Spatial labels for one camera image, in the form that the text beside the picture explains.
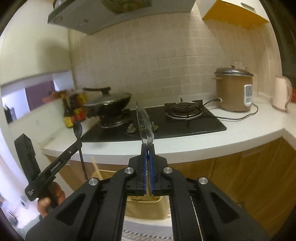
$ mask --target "clear plastic spatula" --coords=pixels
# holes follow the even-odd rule
[[[154,134],[152,131],[152,124],[149,119],[149,115],[147,114],[144,108],[139,107],[138,103],[136,104],[136,111],[137,111],[137,120],[139,125],[139,132],[141,136],[142,143],[144,145],[144,150],[146,153],[146,175],[147,175],[147,187],[149,195],[151,196],[151,166],[149,150],[153,144]]]

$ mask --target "white countertop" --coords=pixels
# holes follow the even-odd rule
[[[167,159],[168,163],[197,161],[225,156],[248,150],[283,137],[296,149],[296,104],[289,104],[288,112],[279,111],[265,99],[254,98],[258,105],[257,114],[241,121],[221,122],[226,131],[185,137],[154,140],[155,153]],[[255,112],[256,107],[247,113],[227,112],[209,105],[207,108],[216,116],[239,118]],[[97,119],[82,122],[83,132],[87,132]],[[46,155],[58,157],[76,141],[72,129],[64,129],[42,147]],[[128,164],[131,157],[141,152],[141,141],[89,142],[83,143],[82,153],[85,162],[91,162],[93,156],[97,163]],[[72,160],[80,161],[75,153]]]

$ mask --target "black glass cooktop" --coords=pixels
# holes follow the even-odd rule
[[[154,133],[154,139],[191,136],[217,131],[225,131],[226,127],[215,118],[205,107],[203,114],[191,120],[175,120],[168,117],[165,107],[146,108],[150,120],[158,126]],[[127,127],[133,123],[137,131],[134,134],[127,134]],[[101,128],[99,124],[93,126],[81,137],[82,142],[114,142],[140,140],[138,131],[136,110],[131,111],[131,121],[119,127]]]

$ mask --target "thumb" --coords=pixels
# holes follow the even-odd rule
[[[37,210],[43,217],[45,217],[48,214],[47,208],[49,207],[50,203],[51,203],[51,200],[49,197],[45,197],[38,200]]]

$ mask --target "tiled wall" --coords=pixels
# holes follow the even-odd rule
[[[132,93],[133,102],[214,93],[215,69],[234,61],[248,64],[254,90],[267,95],[272,95],[274,75],[281,74],[270,23],[249,31],[204,22],[196,5],[191,13],[132,19],[92,36],[71,30],[70,42],[77,88],[111,86]]]

